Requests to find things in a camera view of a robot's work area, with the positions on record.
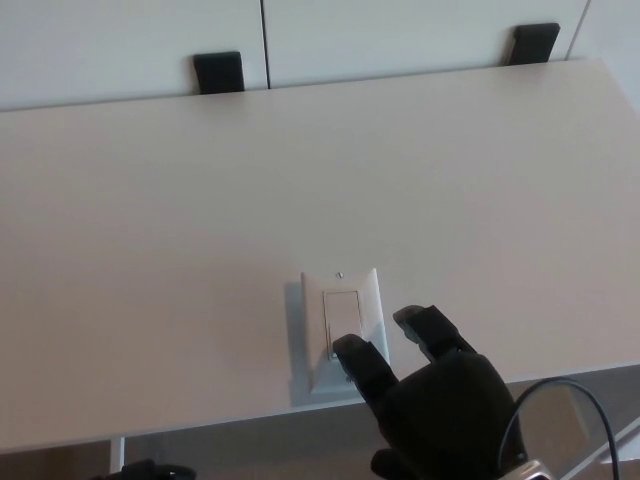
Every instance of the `table surface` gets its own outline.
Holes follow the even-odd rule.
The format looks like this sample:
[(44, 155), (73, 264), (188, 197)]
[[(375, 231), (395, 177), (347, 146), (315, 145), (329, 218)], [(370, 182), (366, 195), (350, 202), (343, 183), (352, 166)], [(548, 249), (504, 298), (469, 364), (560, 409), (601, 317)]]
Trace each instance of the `table surface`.
[(300, 272), (378, 269), (507, 381), (640, 363), (600, 62), (0, 114), (0, 451), (322, 408)]

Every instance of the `robotic hand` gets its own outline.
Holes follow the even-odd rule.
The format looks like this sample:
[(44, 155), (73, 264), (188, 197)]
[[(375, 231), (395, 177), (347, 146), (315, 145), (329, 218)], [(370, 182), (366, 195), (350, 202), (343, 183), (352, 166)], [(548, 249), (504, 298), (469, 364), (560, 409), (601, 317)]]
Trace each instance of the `robotic hand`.
[(489, 360), (435, 306), (405, 307), (394, 319), (431, 362), (401, 381), (370, 342), (333, 343), (391, 447), (374, 455), (372, 470), (386, 480), (551, 479), (527, 461), (517, 422), (498, 465), (514, 401)]

